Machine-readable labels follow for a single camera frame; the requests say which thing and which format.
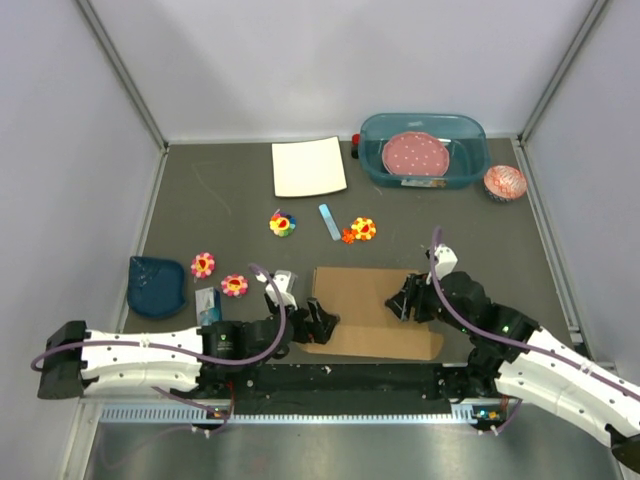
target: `flattened cardboard box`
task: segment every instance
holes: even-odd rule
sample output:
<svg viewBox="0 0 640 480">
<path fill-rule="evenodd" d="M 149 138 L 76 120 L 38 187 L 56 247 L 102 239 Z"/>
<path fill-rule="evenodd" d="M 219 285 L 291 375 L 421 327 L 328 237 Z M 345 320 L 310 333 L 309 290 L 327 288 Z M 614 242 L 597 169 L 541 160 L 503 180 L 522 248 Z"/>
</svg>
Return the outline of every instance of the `flattened cardboard box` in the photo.
<svg viewBox="0 0 640 480">
<path fill-rule="evenodd" d="M 415 270 L 318 267 L 313 296 L 327 312 L 340 315 L 326 345 L 309 343 L 309 353 L 433 360 L 442 348 L 442 335 L 427 324 L 400 322 L 384 302 L 396 294 Z"/>
</svg>

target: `pink polka dot plate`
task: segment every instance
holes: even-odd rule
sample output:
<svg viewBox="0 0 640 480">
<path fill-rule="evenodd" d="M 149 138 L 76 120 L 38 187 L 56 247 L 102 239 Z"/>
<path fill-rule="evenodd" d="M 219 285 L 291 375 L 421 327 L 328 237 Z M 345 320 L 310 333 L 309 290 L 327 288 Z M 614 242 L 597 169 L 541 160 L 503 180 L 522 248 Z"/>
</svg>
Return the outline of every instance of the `pink polka dot plate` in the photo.
<svg viewBox="0 0 640 480">
<path fill-rule="evenodd" d="M 441 177 L 449 168 L 449 151 L 428 133 L 404 132 L 387 142 L 382 161 L 394 175 Z"/>
<path fill-rule="evenodd" d="M 526 193 L 527 179 L 517 168 L 496 165 L 485 174 L 484 187 L 492 199 L 510 202 Z"/>
</svg>

